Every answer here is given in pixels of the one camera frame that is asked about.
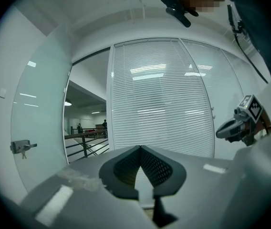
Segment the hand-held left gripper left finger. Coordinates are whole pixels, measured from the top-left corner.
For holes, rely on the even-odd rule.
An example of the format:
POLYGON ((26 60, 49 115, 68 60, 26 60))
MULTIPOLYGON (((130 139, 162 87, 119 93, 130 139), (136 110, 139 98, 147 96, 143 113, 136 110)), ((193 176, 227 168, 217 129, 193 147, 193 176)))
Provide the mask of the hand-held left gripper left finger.
POLYGON ((136 175, 141 166, 141 147, 134 146, 106 161, 99 170, 103 185, 116 198, 138 200, 136 175))

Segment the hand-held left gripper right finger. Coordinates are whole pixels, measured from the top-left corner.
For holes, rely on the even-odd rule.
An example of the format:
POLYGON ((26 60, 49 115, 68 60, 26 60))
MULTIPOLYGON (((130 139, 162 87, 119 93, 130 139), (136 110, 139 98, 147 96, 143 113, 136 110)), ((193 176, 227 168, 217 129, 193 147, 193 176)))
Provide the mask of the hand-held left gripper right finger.
POLYGON ((187 172, 180 163, 147 146, 140 147, 140 166, 153 186, 153 222, 162 228, 176 221, 177 217, 166 212, 161 198, 175 195, 184 184, 187 172))

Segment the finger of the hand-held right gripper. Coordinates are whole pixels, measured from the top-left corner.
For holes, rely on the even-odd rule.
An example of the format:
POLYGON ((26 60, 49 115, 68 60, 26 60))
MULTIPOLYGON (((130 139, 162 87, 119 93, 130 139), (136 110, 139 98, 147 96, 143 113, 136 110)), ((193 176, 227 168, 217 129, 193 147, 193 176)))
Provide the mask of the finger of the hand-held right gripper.
POLYGON ((240 132, 242 121, 236 119, 230 119, 222 124, 216 131, 216 137, 224 139, 237 135, 240 132))

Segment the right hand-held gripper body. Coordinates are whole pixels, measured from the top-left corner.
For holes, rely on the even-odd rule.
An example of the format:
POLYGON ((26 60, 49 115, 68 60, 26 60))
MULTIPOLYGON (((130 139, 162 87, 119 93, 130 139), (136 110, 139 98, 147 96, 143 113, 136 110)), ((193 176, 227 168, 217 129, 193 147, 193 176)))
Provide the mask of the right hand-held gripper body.
POLYGON ((271 134, 271 121, 263 105, 255 95, 245 96, 239 105, 234 109, 234 127, 230 128, 229 142, 242 141, 246 146, 256 143, 255 135, 259 132, 271 134))

